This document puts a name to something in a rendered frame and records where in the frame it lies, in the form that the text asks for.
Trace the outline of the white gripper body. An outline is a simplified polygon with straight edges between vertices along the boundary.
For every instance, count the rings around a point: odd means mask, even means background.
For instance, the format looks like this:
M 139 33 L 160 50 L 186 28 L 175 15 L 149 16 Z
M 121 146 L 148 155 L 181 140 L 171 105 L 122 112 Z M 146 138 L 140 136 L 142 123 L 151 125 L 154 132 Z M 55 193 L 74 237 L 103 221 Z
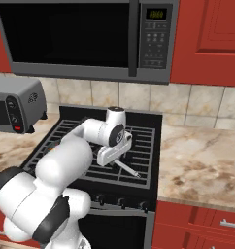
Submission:
M 102 147 L 97 154 L 97 163 L 105 166 L 126 153 L 131 146 L 132 140 L 128 140 L 117 144 L 115 147 Z

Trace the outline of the black microwave door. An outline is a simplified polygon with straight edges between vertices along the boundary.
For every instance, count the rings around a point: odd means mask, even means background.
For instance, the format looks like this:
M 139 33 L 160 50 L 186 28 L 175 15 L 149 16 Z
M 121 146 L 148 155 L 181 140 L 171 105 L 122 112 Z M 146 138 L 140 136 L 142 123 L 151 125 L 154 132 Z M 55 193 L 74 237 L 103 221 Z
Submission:
M 126 79 L 129 0 L 0 0 L 12 71 Z

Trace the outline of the black oven door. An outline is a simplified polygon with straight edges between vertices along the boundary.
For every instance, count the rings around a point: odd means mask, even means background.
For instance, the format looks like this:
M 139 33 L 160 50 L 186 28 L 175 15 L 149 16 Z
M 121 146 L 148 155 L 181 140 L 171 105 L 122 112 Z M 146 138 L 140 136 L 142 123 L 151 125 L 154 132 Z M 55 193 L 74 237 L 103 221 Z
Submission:
M 151 249 L 154 212 L 146 217 L 88 214 L 79 220 L 91 249 Z

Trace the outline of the grey toaster oven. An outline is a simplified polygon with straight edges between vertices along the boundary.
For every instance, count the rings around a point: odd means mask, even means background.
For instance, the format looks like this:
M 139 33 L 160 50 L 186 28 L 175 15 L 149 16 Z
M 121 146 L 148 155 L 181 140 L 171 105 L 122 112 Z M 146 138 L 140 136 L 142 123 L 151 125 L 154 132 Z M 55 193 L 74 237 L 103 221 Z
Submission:
M 46 97 L 38 79 L 0 76 L 0 132 L 34 133 L 33 125 L 46 118 Z

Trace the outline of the grey microwave oven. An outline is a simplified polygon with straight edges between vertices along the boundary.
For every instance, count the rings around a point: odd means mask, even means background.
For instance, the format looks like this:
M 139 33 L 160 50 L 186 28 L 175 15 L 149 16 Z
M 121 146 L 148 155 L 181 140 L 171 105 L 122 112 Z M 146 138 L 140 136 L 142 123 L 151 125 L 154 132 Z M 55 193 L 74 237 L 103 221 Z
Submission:
M 139 0 L 138 70 L 126 79 L 79 79 L 167 85 L 170 82 L 172 55 L 179 0 Z M 6 53 L 8 49 L 1 31 Z

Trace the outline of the black hob with grates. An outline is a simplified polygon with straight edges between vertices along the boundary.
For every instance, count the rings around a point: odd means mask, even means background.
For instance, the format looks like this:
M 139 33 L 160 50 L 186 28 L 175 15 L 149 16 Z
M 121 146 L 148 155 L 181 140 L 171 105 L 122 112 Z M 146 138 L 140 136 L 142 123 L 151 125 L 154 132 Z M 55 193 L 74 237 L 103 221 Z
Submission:
M 60 140 L 83 118 L 104 120 L 106 110 L 90 106 L 61 105 L 59 114 L 58 122 L 21 165 L 31 175 L 35 173 L 36 164 L 46 153 L 50 143 Z M 147 201 L 149 209 L 145 212 L 153 211 L 157 200 L 161 127 L 160 114 L 128 110 L 126 130 L 132 134 L 132 146 L 120 157 L 120 161 L 137 171 L 141 178 L 125 172 L 115 164 L 102 167 L 93 163 L 86 174 L 73 182 L 71 187 L 89 193 L 95 207 L 111 204 L 121 208 L 118 199 L 124 198 L 124 209 L 141 209 L 139 204 Z M 102 194 L 104 199 L 101 202 L 95 201 L 96 194 Z

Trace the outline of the red drawer front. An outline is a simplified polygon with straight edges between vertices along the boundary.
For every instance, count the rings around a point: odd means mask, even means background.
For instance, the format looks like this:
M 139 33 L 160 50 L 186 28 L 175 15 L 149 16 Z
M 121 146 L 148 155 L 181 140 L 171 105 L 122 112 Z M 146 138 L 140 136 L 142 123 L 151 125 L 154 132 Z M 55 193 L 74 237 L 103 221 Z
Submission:
M 225 219 L 227 222 L 235 223 L 235 213 L 217 210 L 211 222 L 211 227 L 223 231 L 235 232 L 235 229 L 220 225 L 220 221 Z

